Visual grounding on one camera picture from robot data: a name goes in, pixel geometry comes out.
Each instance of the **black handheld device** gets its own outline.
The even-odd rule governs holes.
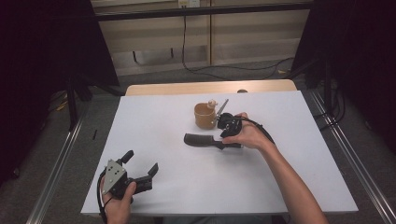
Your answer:
[[[219,117],[218,128],[223,130],[220,136],[225,138],[239,134],[242,130],[242,120],[254,124],[272,143],[275,143],[271,135],[262,127],[261,124],[241,116],[234,116],[230,113],[223,113]]]
[[[133,155],[134,152],[130,150],[121,159],[118,159],[116,161],[109,160],[107,166],[105,167],[105,170],[99,175],[96,190],[97,201],[99,205],[100,215],[105,223],[107,223],[107,216],[105,211],[106,204],[102,206],[100,193],[107,194],[110,192],[112,196],[111,199],[115,198],[120,200],[123,198],[125,190],[132,182],[136,183],[136,190],[134,191],[134,195],[152,189],[152,177],[154,177],[159,170],[158,163],[155,163],[151,167],[151,169],[148,171],[148,175],[139,178],[131,178],[128,177],[126,170],[122,168],[122,164],[127,163]],[[105,177],[105,182],[102,191],[100,191],[100,183],[103,176]]]

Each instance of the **black tool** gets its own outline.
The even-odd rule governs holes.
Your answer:
[[[219,149],[224,149],[225,147],[239,147],[241,144],[223,144],[221,141],[215,141],[213,135],[201,135],[186,133],[184,135],[184,143],[192,147],[218,147]]]
[[[107,216],[105,212],[105,208],[102,206],[101,198],[100,198],[100,183],[105,177],[105,183],[102,189],[102,194],[111,193],[112,198],[122,199],[125,190],[128,188],[129,184],[132,182],[136,183],[136,190],[134,191],[134,195],[146,190],[152,189],[152,177],[154,177],[159,168],[158,163],[155,163],[152,168],[148,171],[148,175],[139,177],[139,178],[128,178],[127,172],[124,168],[122,168],[122,164],[127,163],[129,159],[132,158],[134,152],[132,150],[128,151],[121,159],[117,161],[109,160],[107,163],[107,167],[105,170],[99,175],[98,184],[97,184],[97,200],[99,204],[100,215],[102,220],[107,223]]]
[[[261,124],[241,116],[233,116],[229,113],[223,113],[219,117],[218,128],[223,130],[220,136],[225,138],[239,134],[242,130],[242,120],[254,124],[272,143],[275,143],[271,135],[262,127]]]

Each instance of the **finger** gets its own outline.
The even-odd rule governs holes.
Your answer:
[[[131,184],[128,185],[128,188],[125,190],[125,194],[122,198],[122,204],[124,204],[125,206],[129,206],[135,190],[136,190],[136,183],[132,182]]]
[[[103,190],[103,185],[105,184],[105,177],[103,176],[102,179],[100,180],[100,191],[102,192]],[[102,202],[105,203],[111,198],[111,193],[108,192],[107,194],[102,193]]]
[[[240,117],[243,117],[243,118],[248,118],[248,114],[246,112],[241,112],[241,113],[237,114],[236,116],[240,116]]]

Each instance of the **table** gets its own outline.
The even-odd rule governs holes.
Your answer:
[[[211,98],[218,102],[227,98],[230,102],[224,112],[235,114],[244,109],[251,119],[263,123],[324,212],[357,211],[303,96],[291,84],[279,80],[132,86],[127,91],[129,96],[120,100],[94,179],[108,159],[116,160],[133,149],[135,156],[124,165],[128,176],[145,175],[155,162],[160,167],[153,179],[153,190],[134,196],[134,214],[166,217],[286,213],[272,173],[257,150],[221,151],[183,143],[184,133],[219,136],[221,130],[203,131],[194,125],[193,106]],[[249,93],[235,94],[240,89]],[[81,213],[98,213],[95,184]]]

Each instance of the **mug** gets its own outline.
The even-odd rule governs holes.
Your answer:
[[[207,103],[197,104],[194,108],[195,124],[202,129],[213,129],[216,126],[216,113]]]

